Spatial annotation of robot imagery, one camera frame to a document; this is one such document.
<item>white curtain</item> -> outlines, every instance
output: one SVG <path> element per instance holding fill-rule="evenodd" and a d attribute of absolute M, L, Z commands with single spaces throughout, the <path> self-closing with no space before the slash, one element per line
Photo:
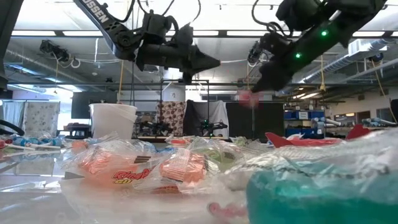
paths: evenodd
<path fill-rule="evenodd" d="M 59 113 L 59 102 L 27 102 L 22 129 L 27 136 L 49 133 L 55 137 Z"/>
<path fill-rule="evenodd" d="M 3 102 L 2 107 L 4 113 L 3 120 L 21 128 L 24 118 L 25 102 Z M 6 128 L 6 131 L 15 132 L 11 128 Z"/>

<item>teal plastic bag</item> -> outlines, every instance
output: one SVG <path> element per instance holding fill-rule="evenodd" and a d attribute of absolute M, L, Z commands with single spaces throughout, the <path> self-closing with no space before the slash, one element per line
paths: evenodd
<path fill-rule="evenodd" d="M 398 223 L 398 129 L 247 161 L 251 224 Z"/>

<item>floral fabric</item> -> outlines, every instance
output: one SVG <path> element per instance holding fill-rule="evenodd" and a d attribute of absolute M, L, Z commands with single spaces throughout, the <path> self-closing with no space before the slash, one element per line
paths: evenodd
<path fill-rule="evenodd" d="M 55 137 L 57 135 L 59 113 L 60 103 L 27 102 L 22 125 L 25 135 L 36 136 L 49 133 Z"/>

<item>black equipment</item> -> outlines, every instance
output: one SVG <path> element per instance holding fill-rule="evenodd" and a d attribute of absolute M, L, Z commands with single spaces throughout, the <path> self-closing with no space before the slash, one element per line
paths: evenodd
<path fill-rule="evenodd" d="M 282 89 L 294 73 L 337 43 L 347 48 L 354 32 L 373 19 L 386 0 L 284 0 L 276 17 L 286 23 L 290 34 L 285 34 L 276 22 L 258 21 L 254 16 L 257 2 L 253 5 L 252 17 L 265 25 L 268 33 L 251 49 L 248 60 L 258 61 L 263 50 L 273 56 L 259 68 L 262 77 L 253 87 L 254 93 Z M 297 41 L 290 39 L 295 30 L 302 31 Z"/>
<path fill-rule="evenodd" d="M 97 0 L 73 1 L 102 32 L 113 54 L 121 60 L 135 62 L 141 71 L 145 65 L 179 68 L 183 73 L 183 81 L 191 84 L 194 74 L 220 65 L 219 60 L 192 45 L 193 28 L 187 24 L 179 29 L 172 16 L 154 14 L 151 10 L 145 13 L 141 28 L 130 30 L 122 24 L 128 15 L 124 21 L 120 21 L 106 10 L 107 4 L 100 5 Z M 167 42 L 165 35 L 172 25 L 175 34 Z"/>
<path fill-rule="evenodd" d="M 144 121 L 139 123 L 140 133 L 144 133 L 144 136 L 148 136 L 145 133 L 144 128 L 149 128 L 151 135 L 153 136 L 168 136 L 173 132 L 173 129 L 170 128 L 169 124 L 161 121 L 158 123 L 153 123 L 150 121 Z"/>
<path fill-rule="evenodd" d="M 228 125 L 222 121 L 217 123 L 209 123 L 208 120 L 204 120 L 200 123 L 200 131 L 202 136 L 214 136 L 214 130 L 228 128 Z"/>
<path fill-rule="evenodd" d="M 5 121 L 5 120 L 0 119 L 0 125 L 3 125 L 3 126 L 5 126 L 5 127 L 7 127 L 7 128 L 13 129 L 13 130 L 16 132 L 16 134 L 18 134 L 18 135 L 20 135 L 20 136 L 25 135 L 25 131 L 24 131 L 24 130 L 22 130 L 22 129 L 19 128 L 18 126 L 13 125 L 13 124 L 11 124 L 10 122 L 7 122 L 7 121 Z M 3 128 L 0 128 L 0 135 L 2 135 L 2 134 L 12 135 L 12 134 L 15 134 L 15 133 L 12 133 L 12 132 L 10 132 L 10 131 L 4 130 Z"/>

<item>air duct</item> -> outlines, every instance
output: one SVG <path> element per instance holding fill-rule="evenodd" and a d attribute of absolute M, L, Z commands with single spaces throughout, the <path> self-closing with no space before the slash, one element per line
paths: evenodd
<path fill-rule="evenodd" d="M 31 70 L 41 71 L 44 69 L 47 71 L 47 73 L 50 72 L 54 74 L 57 71 L 55 65 L 51 65 L 55 64 L 55 61 L 51 61 L 49 59 L 40 57 L 38 55 L 35 55 L 35 53 L 31 52 L 28 49 L 23 49 L 22 47 L 16 44 L 10 43 L 6 51 L 5 60 L 12 62 L 15 60 L 15 58 L 21 59 L 23 62 L 30 63 L 31 65 L 29 66 L 29 69 Z M 61 77 L 64 77 L 68 80 L 73 80 L 82 83 L 88 81 L 82 76 L 73 73 L 71 71 L 68 71 L 67 69 L 64 69 L 62 67 L 58 68 L 58 74 Z M 93 88 L 97 91 L 103 91 L 98 87 L 93 87 Z"/>
<path fill-rule="evenodd" d="M 387 45 L 396 44 L 394 39 L 356 39 L 348 46 L 348 54 L 340 54 L 336 56 L 336 59 L 327 62 L 323 66 L 323 73 L 328 75 L 335 71 L 338 71 L 347 65 L 354 63 L 355 61 L 362 60 L 364 58 L 375 56 L 376 54 L 386 51 Z M 314 68 L 308 74 L 304 75 L 298 83 L 312 83 L 321 77 L 322 68 L 321 66 Z M 289 92 L 292 88 L 284 88 L 282 92 Z"/>

